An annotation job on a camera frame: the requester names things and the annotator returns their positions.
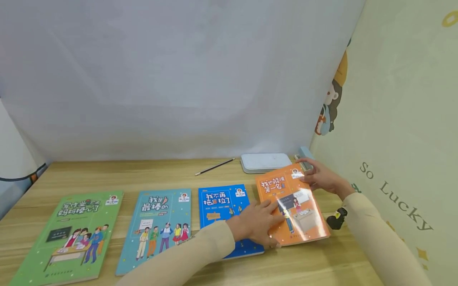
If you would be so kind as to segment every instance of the book cover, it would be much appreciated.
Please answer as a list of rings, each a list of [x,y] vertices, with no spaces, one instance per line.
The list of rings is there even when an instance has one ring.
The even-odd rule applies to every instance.
[[[98,278],[122,191],[64,197],[10,286],[64,285]]]
[[[330,236],[310,186],[299,180],[303,176],[300,164],[293,164],[256,177],[261,201],[277,200],[274,214],[285,217],[284,222],[269,230],[282,246]]]
[[[140,192],[116,275],[191,237],[191,189]]]
[[[239,215],[250,201],[245,185],[200,188],[199,210],[201,228],[219,220],[228,220]],[[235,243],[235,249],[224,259],[240,258],[264,253],[264,247],[249,239]]]

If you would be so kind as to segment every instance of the blue book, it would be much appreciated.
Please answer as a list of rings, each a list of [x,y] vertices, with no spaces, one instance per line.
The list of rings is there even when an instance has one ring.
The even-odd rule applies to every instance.
[[[142,191],[126,234],[116,275],[191,237],[191,189]]]
[[[249,206],[245,185],[200,188],[199,209],[201,228],[215,221],[228,220]],[[264,247],[249,239],[235,243],[235,249],[224,259],[240,258],[264,253]]]

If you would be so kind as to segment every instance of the pen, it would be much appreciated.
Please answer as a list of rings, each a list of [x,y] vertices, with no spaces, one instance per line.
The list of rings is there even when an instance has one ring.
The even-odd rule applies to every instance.
[[[224,164],[227,164],[227,163],[229,163],[229,162],[232,162],[233,160],[235,160],[235,158],[232,158],[232,159],[230,159],[230,160],[227,160],[226,162],[222,162],[221,164],[218,164],[218,165],[216,165],[216,166],[213,166],[213,167],[211,167],[211,168],[208,168],[208,169],[206,169],[206,170],[203,170],[203,171],[201,171],[201,172],[199,172],[199,173],[196,173],[196,176],[199,176],[200,174],[203,174],[203,173],[205,173],[205,172],[208,172],[208,171],[210,171],[210,170],[213,170],[214,168],[218,168],[219,166],[222,166],[222,165],[224,165]]]

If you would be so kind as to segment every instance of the cartoon child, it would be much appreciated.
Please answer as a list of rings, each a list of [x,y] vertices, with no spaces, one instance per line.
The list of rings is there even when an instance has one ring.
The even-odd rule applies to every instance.
[[[90,233],[90,232],[85,233],[83,235],[83,239],[79,243],[84,245],[84,247],[88,246],[89,245],[89,239],[91,238],[91,236],[92,236],[92,233]]]
[[[302,209],[300,208],[300,203],[299,203],[299,201],[297,200],[297,198],[294,198],[293,204],[294,204],[294,208],[296,208],[296,212],[297,212],[297,213],[299,213],[299,212],[302,211]]]
[[[334,120],[337,117],[337,106],[342,97],[342,86],[347,79],[347,64],[347,52],[345,52],[333,82],[329,87],[320,116],[316,123],[315,133],[318,135],[326,135],[328,132],[334,130]]]
[[[102,241],[102,238],[103,238],[102,234],[100,233],[101,230],[102,230],[101,227],[96,227],[94,234],[89,239],[89,241],[91,242],[91,246],[87,250],[86,259],[84,260],[84,263],[87,263],[89,261],[89,258],[91,258],[91,253],[92,253],[91,264],[94,263],[95,260],[97,259],[98,244]]]
[[[288,224],[289,231],[291,232],[291,234],[293,234],[294,233],[293,224],[291,223],[291,217],[289,216],[288,210],[283,210],[283,216],[286,219],[286,223]]]
[[[181,241],[186,241],[189,238],[189,225],[183,223],[183,230],[181,231]]]
[[[104,225],[102,227],[102,231],[100,232],[102,234],[102,241],[99,243],[98,245],[98,249],[97,249],[97,254],[98,255],[101,255],[102,254],[102,249],[104,248],[104,242],[105,242],[105,239],[107,238],[107,229],[108,229],[108,224]]]
[[[153,231],[151,232],[151,236],[149,237],[149,248],[146,257],[154,256],[154,251],[156,250],[156,240],[159,236],[159,228],[154,227]]]
[[[175,236],[172,238],[175,241],[175,245],[178,245],[178,242],[181,240],[181,224],[177,223],[175,226]]]
[[[159,248],[159,253],[162,252],[162,248],[164,247],[164,244],[165,244],[165,250],[169,249],[169,238],[171,234],[172,234],[172,230],[170,229],[170,222],[167,222],[165,224],[165,227],[161,229],[162,240],[161,240],[161,247]]]
[[[67,242],[64,244],[64,247],[72,247],[76,239],[78,238],[78,235],[80,234],[80,232],[81,232],[80,228],[76,229],[73,232],[73,234],[68,238]]]
[[[149,227],[145,228],[145,231],[142,233],[140,236],[140,244],[138,245],[138,250],[137,250],[137,261],[138,259],[143,259],[143,255],[145,254],[145,249],[146,249],[146,242],[148,241],[148,232],[149,232]]]
[[[76,239],[76,243],[79,243],[81,242],[81,240],[83,240],[84,238],[84,235],[88,232],[89,230],[87,229],[87,227],[83,228],[80,232],[80,235],[78,235],[78,238]]]

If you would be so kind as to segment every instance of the human hand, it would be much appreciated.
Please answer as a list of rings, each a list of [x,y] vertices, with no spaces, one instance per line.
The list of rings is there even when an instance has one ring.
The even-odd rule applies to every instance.
[[[278,241],[267,234],[268,230],[284,220],[281,215],[272,215],[278,202],[265,200],[261,204],[253,203],[246,207],[239,216],[227,220],[235,241],[245,238],[262,244],[265,248],[279,247]]]
[[[337,175],[324,164],[310,158],[301,158],[296,163],[307,162],[313,166],[312,170],[304,173],[304,177],[300,178],[302,182],[308,183],[312,191],[323,189],[329,193],[336,194],[343,201],[348,195],[354,193],[350,183]]]

